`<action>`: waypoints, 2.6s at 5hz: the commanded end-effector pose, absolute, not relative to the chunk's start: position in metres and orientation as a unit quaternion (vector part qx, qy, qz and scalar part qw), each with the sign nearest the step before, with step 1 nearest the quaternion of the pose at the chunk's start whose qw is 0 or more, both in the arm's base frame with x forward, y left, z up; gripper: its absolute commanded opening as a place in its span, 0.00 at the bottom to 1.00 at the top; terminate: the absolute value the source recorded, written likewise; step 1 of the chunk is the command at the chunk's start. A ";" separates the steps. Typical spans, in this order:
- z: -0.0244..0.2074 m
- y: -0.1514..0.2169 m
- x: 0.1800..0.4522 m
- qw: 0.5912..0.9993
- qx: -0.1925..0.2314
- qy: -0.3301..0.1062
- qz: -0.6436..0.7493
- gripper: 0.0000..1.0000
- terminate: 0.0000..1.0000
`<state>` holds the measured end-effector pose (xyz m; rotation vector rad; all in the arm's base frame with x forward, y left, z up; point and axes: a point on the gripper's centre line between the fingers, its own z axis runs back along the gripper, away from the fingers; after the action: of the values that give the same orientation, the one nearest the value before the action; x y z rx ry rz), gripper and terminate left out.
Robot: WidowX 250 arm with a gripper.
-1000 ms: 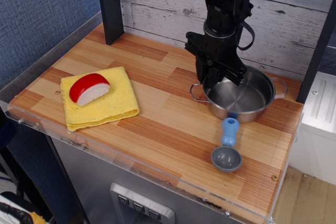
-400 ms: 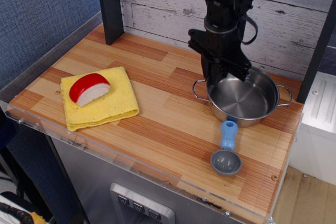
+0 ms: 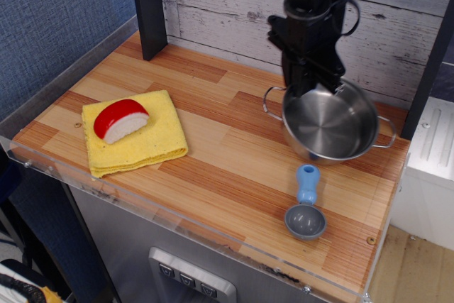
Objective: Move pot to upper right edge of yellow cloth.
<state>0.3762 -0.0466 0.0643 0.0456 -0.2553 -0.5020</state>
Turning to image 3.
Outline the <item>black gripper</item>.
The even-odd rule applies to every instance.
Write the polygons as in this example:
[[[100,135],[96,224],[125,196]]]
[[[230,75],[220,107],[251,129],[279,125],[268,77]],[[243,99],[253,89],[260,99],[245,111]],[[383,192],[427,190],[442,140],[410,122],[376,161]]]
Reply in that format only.
[[[342,90],[345,67],[336,52],[344,15],[329,14],[318,21],[270,16],[268,39],[282,53],[287,88],[301,97],[321,84],[333,94]]]

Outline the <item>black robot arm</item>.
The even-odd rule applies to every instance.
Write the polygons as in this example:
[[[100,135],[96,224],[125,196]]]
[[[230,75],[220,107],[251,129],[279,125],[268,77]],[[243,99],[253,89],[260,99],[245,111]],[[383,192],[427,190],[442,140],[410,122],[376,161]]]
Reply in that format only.
[[[345,67],[336,51],[345,35],[343,21],[350,0],[284,0],[283,17],[270,16],[269,41],[282,53],[287,88],[295,97],[323,86],[341,92]]]

